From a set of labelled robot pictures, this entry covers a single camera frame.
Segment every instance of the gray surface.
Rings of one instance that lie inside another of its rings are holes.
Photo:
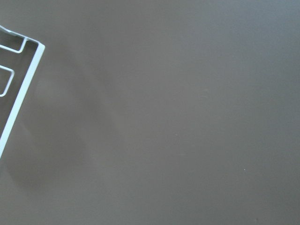
[[[1,1],[46,45],[3,225],[297,225],[299,1]]]

